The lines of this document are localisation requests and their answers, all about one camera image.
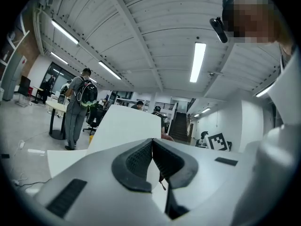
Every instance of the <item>ceiling light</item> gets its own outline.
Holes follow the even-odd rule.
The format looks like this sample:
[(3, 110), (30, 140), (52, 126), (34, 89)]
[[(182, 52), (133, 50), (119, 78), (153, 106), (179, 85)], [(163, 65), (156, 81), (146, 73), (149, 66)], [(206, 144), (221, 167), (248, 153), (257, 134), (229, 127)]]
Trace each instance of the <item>ceiling light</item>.
[(267, 93), (269, 91), (270, 88), (272, 88), (273, 84), (267, 86), (265, 89), (263, 89), (262, 91), (258, 92), (256, 94), (256, 97), (260, 97), (263, 96), (265, 93)]
[(61, 60), (62, 62), (64, 62), (66, 65), (68, 64), (66, 61), (64, 61), (62, 58), (60, 58), (59, 56), (57, 56), (55, 53), (51, 52), (51, 54), (53, 56), (55, 56), (56, 58), (58, 58), (59, 60)]
[(71, 34), (69, 34), (64, 28), (62, 28), (57, 22), (51, 20), (51, 23), (55, 28), (57, 28), (60, 32), (62, 32), (66, 37), (68, 37), (73, 43), (78, 44), (79, 41), (74, 38)]
[(121, 78), (120, 78), (116, 73), (114, 73), (108, 66), (106, 66), (106, 65), (104, 64), (103, 61), (99, 61), (98, 63), (99, 63), (103, 68), (105, 68), (107, 71), (109, 71), (112, 75), (114, 75), (117, 79), (121, 80)]
[(206, 44), (204, 44), (204, 43), (196, 43), (195, 44), (190, 82), (195, 83), (198, 81), (198, 75), (199, 75), (199, 72), (201, 71), (201, 66), (203, 63), (205, 50), (206, 50)]
[(207, 108), (207, 109), (203, 110), (201, 113), (205, 113), (205, 112), (207, 112), (209, 110), (211, 110), (211, 108)]

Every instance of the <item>brick wall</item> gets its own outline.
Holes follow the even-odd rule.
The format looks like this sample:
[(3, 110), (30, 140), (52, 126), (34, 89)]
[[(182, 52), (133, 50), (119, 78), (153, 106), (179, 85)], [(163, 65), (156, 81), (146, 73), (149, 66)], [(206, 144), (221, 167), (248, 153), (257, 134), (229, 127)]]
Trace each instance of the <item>brick wall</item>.
[[(33, 20), (32, 20), (32, 8), (29, 7), (23, 14), (23, 24), (25, 31), (30, 31), (29, 34), (24, 38), (22, 43), (17, 49), (17, 53), (26, 57), (27, 62), (25, 63), (21, 75), (28, 77), (29, 71), (32, 68), (34, 61), (40, 54), (36, 38), (34, 35)], [(19, 30), (15, 30), (16, 38), (21, 36), (22, 33)]]

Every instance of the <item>gray shirt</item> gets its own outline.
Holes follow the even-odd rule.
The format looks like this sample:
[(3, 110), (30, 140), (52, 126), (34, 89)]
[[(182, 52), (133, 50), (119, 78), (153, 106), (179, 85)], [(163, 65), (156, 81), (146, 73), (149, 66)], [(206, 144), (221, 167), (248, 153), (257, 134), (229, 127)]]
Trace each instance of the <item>gray shirt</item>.
[[(84, 76), (84, 79), (85, 80), (89, 80), (89, 76)], [(79, 88), (79, 86), (81, 85), (82, 83), (82, 80), (80, 77), (75, 77), (69, 88), (73, 90), (71, 96), (70, 96), (70, 103), (68, 106), (72, 106), (73, 107), (73, 110), (72, 110), (72, 113), (79, 113), (80, 111), (86, 111), (87, 109), (85, 108), (81, 108), (79, 103), (76, 101), (76, 93), (77, 93), (77, 90)]]

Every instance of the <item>gray pants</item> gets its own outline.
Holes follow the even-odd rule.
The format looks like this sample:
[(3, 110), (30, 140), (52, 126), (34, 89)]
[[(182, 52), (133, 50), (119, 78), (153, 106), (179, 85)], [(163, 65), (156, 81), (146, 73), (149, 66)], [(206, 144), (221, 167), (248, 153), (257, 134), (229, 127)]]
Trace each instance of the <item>gray pants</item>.
[(83, 126), (87, 109), (82, 109), (77, 102), (69, 103), (66, 110), (65, 132), (68, 146), (74, 149), (79, 139), (81, 128)]

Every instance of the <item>concrete floor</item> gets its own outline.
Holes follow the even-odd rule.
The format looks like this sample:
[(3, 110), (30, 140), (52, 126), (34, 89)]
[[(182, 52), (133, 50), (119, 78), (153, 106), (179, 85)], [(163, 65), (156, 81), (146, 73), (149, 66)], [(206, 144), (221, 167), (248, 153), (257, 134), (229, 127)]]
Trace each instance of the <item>concrete floor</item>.
[[(11, 101), (2, 101), (0, 106), (0, 140), (1, 153), (8, 153), (10, 159), (3, 159), (8, 176), (11, 179), (20, 179), (20, 185), (33, 182), (46, 182), (50, 179), (50, 172), (46, 153), (32, 153), (28, 149), (39, 151), (65, 150), (66, 140), (53, 139), (49, 133), (51, 114), (41, 104), (20, 107), (15, 104), (19, 96), (14, 95)], [(60, 129), (62, 119), (55, 116), (53, 129)], [(88, 128), (86, 121), (83, 128)], [(25, 141), (22, 150), (18, 149), (19, 142)], [(77, 149), (87, 149), (89, 131), (81, 132), (77, 142)], [(39, 188), (42, 184), (33, 185)]]

